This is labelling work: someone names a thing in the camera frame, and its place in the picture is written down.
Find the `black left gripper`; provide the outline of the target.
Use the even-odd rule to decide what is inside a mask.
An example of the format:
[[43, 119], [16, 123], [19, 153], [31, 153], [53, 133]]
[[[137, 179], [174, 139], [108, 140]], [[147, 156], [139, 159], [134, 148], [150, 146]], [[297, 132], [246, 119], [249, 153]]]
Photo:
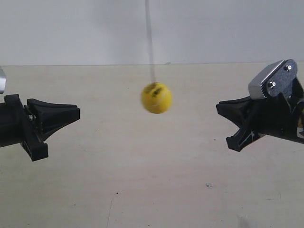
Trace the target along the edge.
[[6, 95], [0, 104], [0, 146], [19, 143], [34, 162], [48, 157], [48, 145], [44, 141], [58, 130], [78, 121], [80, 109], [74, 104], [54, 104], [33, 98], [27, 100], [27, 105], [36, 118], [38, 135], [19, 95]]

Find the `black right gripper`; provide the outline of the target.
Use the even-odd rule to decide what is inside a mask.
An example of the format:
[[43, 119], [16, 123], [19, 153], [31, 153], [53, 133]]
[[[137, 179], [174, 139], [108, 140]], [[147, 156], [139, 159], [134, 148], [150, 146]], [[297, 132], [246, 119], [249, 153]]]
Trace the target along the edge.
[[304, 123], [304, 89], [296, 78], [289, 98], [282, 93], [261, 100], [247, 96], [220, 101], [216, 110], [239, 127], [233, 136], [226, 138], [229, 149], [239, 152], [264, 135], [304, 143], [297, 131], [299, 122]]

